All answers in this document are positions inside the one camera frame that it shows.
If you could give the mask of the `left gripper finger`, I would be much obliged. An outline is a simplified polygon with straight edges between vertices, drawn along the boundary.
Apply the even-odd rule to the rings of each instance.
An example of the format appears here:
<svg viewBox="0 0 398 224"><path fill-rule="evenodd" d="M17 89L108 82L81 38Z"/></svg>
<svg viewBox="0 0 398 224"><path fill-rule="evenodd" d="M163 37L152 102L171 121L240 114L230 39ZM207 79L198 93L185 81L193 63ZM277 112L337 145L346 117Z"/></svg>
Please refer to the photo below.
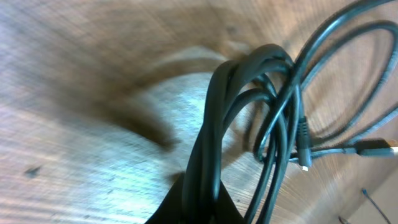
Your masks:
<svg viewBox="0 0 398 224"><path fill-rule="evenodd" d="M181 173L158 209L146 224L163 223L217 223L244 224L244 218L236 208L223 183L220 183L218 200L203 208L183 201L185 174Z"/></svg>

